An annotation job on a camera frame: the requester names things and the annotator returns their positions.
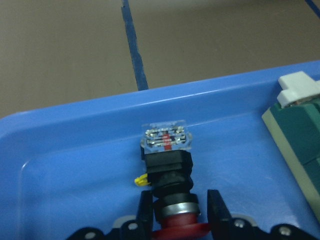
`metal contact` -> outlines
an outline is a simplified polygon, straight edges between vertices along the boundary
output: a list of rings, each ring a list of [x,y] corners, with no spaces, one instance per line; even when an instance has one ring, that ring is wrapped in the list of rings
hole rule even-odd
[[[161,214],[163,218],[176,215],[176,214],[200,214],[198,203],[195,202],[180,202],[172,205],[168,205],[162,208]]]

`screw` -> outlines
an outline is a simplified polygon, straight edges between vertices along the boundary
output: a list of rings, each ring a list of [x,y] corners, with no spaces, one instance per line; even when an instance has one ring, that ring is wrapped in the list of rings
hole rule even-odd
[[[129,230],[135,230],[135,229],[137,229],[137,228],[138,228],[138,224],[136,224],[135,222],[130,223],[130,224],[128,225],[128,229],[129,229]]]
[[[245,221],[243,221],[242,219],[236,219],[234,221],[234,225],[238,228],[243,228],[245,226]]]
[[[282,226],[279,228],[279,232],[281,235],[284,236],[290,236],[291,235],[291,230],[287,226]]]
[[[88,233],[84,236],[84,239],[90,240],[90,239],[95,238],[95,236],[96,236],[96,233],[93,232],[93,231],[91,231],[91,232],[88,232]]]

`blue plastic tray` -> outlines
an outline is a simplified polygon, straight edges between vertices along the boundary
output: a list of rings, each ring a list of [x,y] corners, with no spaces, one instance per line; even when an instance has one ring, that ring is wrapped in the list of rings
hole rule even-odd
[[[207,189],[269,231],[320,226],[261,120],[277,79],[320,61],[21,112],[0,120],[1,239],[64,240],[81,227],[109,232],[136,214],[144,173],[141,126],[186,120],[193,134],[193,193],[207,220]]]

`black plastic part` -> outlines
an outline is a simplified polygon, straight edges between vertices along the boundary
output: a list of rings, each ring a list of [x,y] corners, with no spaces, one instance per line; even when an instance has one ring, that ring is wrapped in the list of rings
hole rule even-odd
[[[144,225],[140,221],[130,220],[120,227],[120,240],[150,240],[145,232]]]
[[[84,227],[69,236],[66,240],[105,240],[104,233],[94,227]]]
[[[208,190],[207,216],[214,240],[317,240],[290,224],[276,225],[267,233],[244,218],[232,218],[218,190]]]
[[[104,240],[120,240],[120,228],[112,228],[111,231],[105,235]]]
[[[198,204],[198,197],[193,193],[175,193],[171,195],[164,196],[153,203],[153,208],[163,208],[172,204],[179,203],[196,203]]]
[[[207,192],[207,217],[214,240],[229,240],[232,216],[218,190]]]
[[[194,186],[190,174],[193,162],[184,150],[150,153],[144,156],[148,181],[155,197],[188,193]]]
[[[144,161],[145,160],[145,149],[140,146],[140,150],[141,150],[141,160]]]
[[[151,239],[153,229],[154,212],[152,207],[153,196],[151,191],[142,191],[136,220],[141,222],[146,239]]]

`white connector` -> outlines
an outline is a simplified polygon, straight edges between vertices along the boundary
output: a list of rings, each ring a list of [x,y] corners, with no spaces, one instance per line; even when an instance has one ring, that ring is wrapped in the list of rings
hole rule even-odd
[[[313,80],[303,71],[281,76],[278,81],[283,89],[277,97],[282,108],[320,95],[320,81]]]

